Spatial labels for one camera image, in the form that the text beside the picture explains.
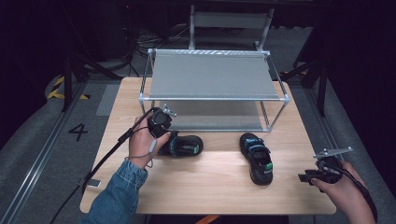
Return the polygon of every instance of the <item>hand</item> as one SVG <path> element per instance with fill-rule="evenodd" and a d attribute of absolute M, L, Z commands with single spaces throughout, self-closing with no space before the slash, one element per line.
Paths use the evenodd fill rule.
<path fill-rule="evenodd" d="M 342 161 L 342 165 L 344 169 L 348 170 L 364 187 L 366 187 L 358 172 L 349 162 Z M 337 208 L 341 209 L 341 211 L 346 214 L 350 223 L 375 223 L 370 206 L 363 198 L 358 188 L 345 175 L 335 184 L 328 184 L 315 178 L 311 181 L 312 184 L 323 190 L 329 196 Z"/>
<path fill-rule="evenodd" d="M 132 137 L 129 138 L 129 161 L 142 169 L 144 169 L 151 159 L 157 155 L 158 150 L 169 140 L 171 135 L 171 133 L 166 133 L 157 138 L 157 145 L 152 153 L 149 153 L 149 148 L 155 138 L 149 132 L 149 128 L 146 127 L 148 127 L 148 119 L 143 118 L 134 131 L 141 128 L 143 129 L 135 132 Z"/>

